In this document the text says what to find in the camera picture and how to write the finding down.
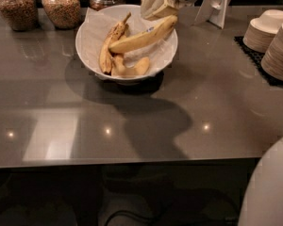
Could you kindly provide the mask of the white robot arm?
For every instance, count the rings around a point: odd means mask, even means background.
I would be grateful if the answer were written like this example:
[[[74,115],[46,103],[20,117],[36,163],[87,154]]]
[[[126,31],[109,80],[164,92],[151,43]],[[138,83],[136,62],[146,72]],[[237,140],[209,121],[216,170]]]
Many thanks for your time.
[[[256,165],[244,194],[238,226],[283,226],[283,138]]]

